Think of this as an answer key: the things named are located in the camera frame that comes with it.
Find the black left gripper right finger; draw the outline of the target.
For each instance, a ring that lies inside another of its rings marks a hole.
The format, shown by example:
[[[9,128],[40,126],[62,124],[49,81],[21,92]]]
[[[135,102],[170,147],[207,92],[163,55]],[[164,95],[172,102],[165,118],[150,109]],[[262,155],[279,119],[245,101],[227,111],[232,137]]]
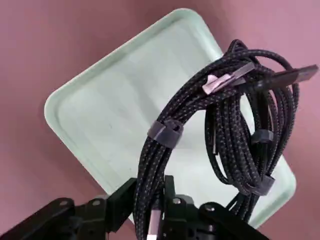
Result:
[[[267,240],[268,237],[216,202],[200,207],[176,195],[174,177],[164,178],[163,240]]]

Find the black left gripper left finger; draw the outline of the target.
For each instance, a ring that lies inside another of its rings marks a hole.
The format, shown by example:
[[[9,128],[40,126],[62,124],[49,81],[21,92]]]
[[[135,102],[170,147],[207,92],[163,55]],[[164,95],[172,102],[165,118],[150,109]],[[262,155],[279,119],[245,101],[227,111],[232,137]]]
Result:
[[[130,178],[108,197],[75,205],[57,198],[3,233],[2,240],[105,240],[133,212],[136,178]]]

